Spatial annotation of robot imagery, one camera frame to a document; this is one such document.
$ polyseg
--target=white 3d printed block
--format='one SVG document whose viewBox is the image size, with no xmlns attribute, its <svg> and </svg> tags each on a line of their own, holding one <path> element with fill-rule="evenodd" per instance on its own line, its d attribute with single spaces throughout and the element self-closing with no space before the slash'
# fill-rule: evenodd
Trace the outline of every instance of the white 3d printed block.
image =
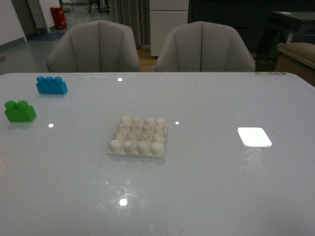
<svg viewBox="0 0 315 236">
<path fill-rule="evenodd" d="M 132 156 L 163 158 L 167 123 L 164 118 L 140 117 L 121 118 L 114 139 L 109 144 L 108 154 L 112 156 Z"/>
</svg>

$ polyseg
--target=brown cushion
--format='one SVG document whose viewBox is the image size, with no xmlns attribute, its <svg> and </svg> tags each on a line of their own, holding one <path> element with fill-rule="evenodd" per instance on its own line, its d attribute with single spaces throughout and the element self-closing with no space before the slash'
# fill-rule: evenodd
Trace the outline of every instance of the brown cushion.
<svg viewBox="0 0 315 236">
<path fill-rule="evenodd" d="M 277 50 L 288 57 L 315 69 L 315 44 L 281 43 L 277 45 Z"/>
</svg>

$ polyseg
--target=chair backrest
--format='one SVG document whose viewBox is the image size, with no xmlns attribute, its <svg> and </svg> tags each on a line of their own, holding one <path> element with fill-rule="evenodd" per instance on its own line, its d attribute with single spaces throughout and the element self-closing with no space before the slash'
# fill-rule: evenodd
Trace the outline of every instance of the chair backrest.
<svg viewBox="0 0 315 236">
<path fill-rule="evenodd" d="M 249 72 L 255 71 L 255 62 L 234 28 L 194 22 L 175 27 L 167 35 L 156 71 Z"/>
<path fill-rule="evenodd" d="M 137 72 L 139 57 L 132 29 L 93 21 L 70 28 L 47 60 L 49 72 Z"/>
</svg>

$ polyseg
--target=white cabinet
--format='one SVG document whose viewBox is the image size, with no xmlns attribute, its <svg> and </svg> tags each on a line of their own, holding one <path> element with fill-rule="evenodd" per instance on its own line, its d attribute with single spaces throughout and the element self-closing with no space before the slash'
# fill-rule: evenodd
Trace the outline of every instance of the white cabinet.
<svg viewBox="0 0 315 236">
<path fill-rule="evenodd" d="M 187 24 L 189 0 L 150 0 L 151 56 L 159 56 L 165 36 Z"/>
</svg>

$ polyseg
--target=lego brick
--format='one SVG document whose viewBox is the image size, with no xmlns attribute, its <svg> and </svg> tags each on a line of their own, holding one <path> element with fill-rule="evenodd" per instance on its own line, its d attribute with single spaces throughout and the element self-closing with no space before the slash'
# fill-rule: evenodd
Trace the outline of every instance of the lego brick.
<svg viewBox="0 0 315 236">
<path fill-rule="evenodd" d="M 36 113 L 33 106 L 30 106 L 27 101 L 8 101 L 4 105 L 6 110 L 4 111 L 6 117 L 10 122 L 32 122 Z"/>
<path fill-rule="evenodd" d="M 163 158 L 167 124 L 165 119 L 121 118 L 114 139 L 110 142 L 108 154 L 144 158 Z"/>
<path fill-rule="evenodd" d="M 41 94 L 65 94 L 68 91 L 67 85 L 61 77 L 37 77 L 36 87 Z"/>
</svg>

